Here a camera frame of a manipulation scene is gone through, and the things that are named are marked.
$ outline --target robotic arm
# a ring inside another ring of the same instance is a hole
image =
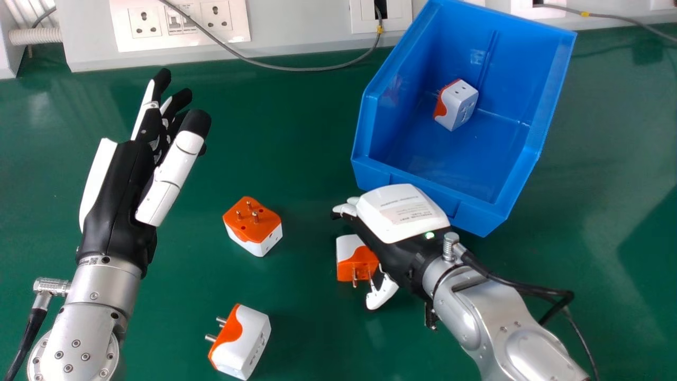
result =
[[[38,278],[37,294],[12,380],[46,315],[52,296],[66,301],[52,329],[28,357],[28,379],[108,380],[120,357],[141,279],[146,276],[160,226],[174,204],[211,126],[200,110],[179,113],[192,100],[183,89],[160,105],[171,74],[148,84],[131,139],[101,140],[80,206],[82,241],[71,282]]]
[[[426,325],[440,320],[485,381],[584,381],[560,340],[536,322],[518,291],[494,280],[451,230],[446,215],[410,184],[384,186],[334,207],[378,257],[366,306],[398,287],[426,302]]]

